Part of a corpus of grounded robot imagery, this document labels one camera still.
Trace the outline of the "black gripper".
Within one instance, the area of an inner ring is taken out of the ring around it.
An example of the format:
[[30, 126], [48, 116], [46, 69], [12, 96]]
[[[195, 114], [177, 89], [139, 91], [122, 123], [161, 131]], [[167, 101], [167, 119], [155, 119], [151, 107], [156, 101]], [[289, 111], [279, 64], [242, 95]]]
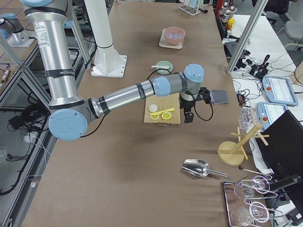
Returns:
[[194, 114], [191, 109], [195, 106], [195, 101], [193, 98], [183, 98], [182, 95], [179, 95], [179, 105], [180, 109], [183, 109], [184, 113], [184, 123], [191, 123], [194, 118]]

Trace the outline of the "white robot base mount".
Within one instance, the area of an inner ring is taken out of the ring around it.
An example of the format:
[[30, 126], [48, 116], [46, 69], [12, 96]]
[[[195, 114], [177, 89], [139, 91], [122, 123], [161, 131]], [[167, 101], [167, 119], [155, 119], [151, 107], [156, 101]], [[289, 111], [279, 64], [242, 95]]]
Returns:
[[122, 78], [124, 76], [127, 56], [120, 55], [114, 47], [98, 48], [91, 71], [93, 77]]

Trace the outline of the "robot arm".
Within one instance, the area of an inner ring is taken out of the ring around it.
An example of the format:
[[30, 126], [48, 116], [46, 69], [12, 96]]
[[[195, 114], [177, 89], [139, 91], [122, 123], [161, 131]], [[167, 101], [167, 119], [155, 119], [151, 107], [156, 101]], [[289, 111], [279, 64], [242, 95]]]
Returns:
[[43, 60], [52, 97], [48, 127], [56, 138], [73, 141], [83, 137], [92, 121], [149, 96], [177, 93], [186, 103], [196, 101], [205, 74], [198, 64], [189, 64], [183, 72], [158, 75], [100, 98], [83, 99], [78, 94], [64, 31], [72, 11], [71, 2], [24, 0], [22, 4], [27, 20], [34, 26]]
[[4, 13], [0, 16], [0, 35], [7, 40], [11, 47], [28, 48], [34, 41], [29, 33], [24, 29], [17, 16], [13, 13]]

